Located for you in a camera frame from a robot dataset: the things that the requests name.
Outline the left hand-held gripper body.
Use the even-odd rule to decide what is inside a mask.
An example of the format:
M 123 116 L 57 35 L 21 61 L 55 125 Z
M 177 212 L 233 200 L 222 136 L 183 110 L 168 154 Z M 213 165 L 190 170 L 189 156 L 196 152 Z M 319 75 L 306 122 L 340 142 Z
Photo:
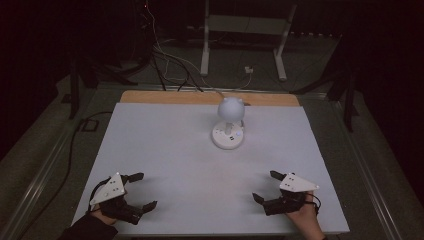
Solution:
M 115 173 L 98 183 L 89 198 L 89 211 L 99 205 L 104 215 L 137 225 L 144 213 L 141 208 L 130 206 L 124 198 L 128 176 Z

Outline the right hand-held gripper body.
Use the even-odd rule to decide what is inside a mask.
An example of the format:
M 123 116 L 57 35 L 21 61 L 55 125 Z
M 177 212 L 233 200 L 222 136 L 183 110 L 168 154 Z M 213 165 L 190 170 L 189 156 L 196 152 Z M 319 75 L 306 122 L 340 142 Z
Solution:
M 308 204 L 308 201 L 305 200 L 306 193 L 319 189 L 317 184 L 294 173 L 283 174 L 287 174 L 287 176 L 283 181 L 280 181 L 281 195 L 273 200 L 265 200 L 262 205 L 267 216 L 298 211 L 304 204 Z M 314 195 L 312 204 L 315 206 L 316 213 L 318 213 L 320 201 Z

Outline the white round-headed desk lamp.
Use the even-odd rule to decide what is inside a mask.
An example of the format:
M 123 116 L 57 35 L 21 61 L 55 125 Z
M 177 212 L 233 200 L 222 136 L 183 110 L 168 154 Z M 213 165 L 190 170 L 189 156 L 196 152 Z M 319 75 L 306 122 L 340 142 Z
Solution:
M 245 106 L 243 100 L 237 97 L 225 97 L 220 102 L 217 113 L 221 121 L 212 129 L 213 143 L 224 150 L 238 148 L 244 140 Z

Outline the person's left hand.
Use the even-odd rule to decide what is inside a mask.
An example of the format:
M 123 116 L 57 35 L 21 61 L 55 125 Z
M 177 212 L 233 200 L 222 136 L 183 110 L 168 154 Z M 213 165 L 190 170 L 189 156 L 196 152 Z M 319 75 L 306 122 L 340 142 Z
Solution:
M 90 211 L 90 215 L 99 219 L 106 225 L 114 225 L 117 222 L 116 219 L 104 215 L 99 205 L 94 206 L 94 208 Z

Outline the person's right hand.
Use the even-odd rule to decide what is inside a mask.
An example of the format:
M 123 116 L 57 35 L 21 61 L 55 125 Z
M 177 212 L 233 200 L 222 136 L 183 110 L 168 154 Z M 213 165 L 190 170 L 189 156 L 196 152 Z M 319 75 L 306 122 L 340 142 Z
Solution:
M 312 191 L 306 193 L 305 200 L 308 204 L 304 204 L 298 211 L 287 213 L 286 216 L 306 240 L 325 240 L 326 236 L 319 225 L 315 206 L 312 204 Z

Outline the white table mat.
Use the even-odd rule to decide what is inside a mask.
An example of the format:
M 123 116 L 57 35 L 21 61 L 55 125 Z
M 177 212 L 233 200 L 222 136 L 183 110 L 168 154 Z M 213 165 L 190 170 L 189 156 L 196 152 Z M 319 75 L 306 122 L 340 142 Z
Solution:
M 214 105 L 115 106 L 76 213 L 93 188 L 115 174 L 141 172 L 127 185 L 132 206 L 156 202 L 137 225 L 118 223 L 122 236 L 285 235 L 294 227 L 283 215 L 268 216 L 253 197 L 279 197 L 271 171 L 293 173 L 318 185 L 318 219 L 327 233 L 349 226 L 301 107 L 249 106 L 245 138 L 235 150 L 211 140 L 219 118 Z

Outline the black tripod stand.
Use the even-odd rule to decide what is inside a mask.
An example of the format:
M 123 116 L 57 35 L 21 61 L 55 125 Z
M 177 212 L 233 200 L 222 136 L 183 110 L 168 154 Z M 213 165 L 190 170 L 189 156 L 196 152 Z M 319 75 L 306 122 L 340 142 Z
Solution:
M 333 47 L 321 76 L 304 87 L 291 90 L 290 93 L 303 95 L 322 85 L 332 83 L 326 93 L 326 98 L 331 102 L 344 98 L 343 123 L 347 130 L 352 132 L 356 75 L 357 71 L 351 67 L 351 61 L 347 55 L 346 38 L 342 36 Z
M 70 97 L 69 101 L 71 104 L 70 108 L 70 119 L 74 119 L 80 108 L 80 82 L 83 82 L 88 88 L 94 88 L 97 86 L 95 77 L 95 71 L 98 70 L 100 73 L 104 73 L 123 85 L 135 86 L 134 82 L 131 82 L 116 72 L 108 69 L 106 66 L 100 64 L 94 59 L 81 55 L 75 54 L 70 56 Z

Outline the grey metal stand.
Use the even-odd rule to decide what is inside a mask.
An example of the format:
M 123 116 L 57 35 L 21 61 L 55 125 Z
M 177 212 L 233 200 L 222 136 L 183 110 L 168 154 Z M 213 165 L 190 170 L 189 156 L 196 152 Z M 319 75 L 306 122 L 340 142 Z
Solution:
M 209 34 L 211 31 L 225 33 L 279 35 L 281 40 L 279 45 L 273 49 L 273 57 L 278 79 L 281 81 L 286 81 L 287 74 L 282 54 L 290 33 L 296 10 L 297 4 L 291 3 L 288 14 L 283 19 L 216 15 L 210 13 L 210 1 L 205 0 L 204 37 L 200 64 L 200 75 L 202 77 L 206 77 L 208 75 L 210 59 Z

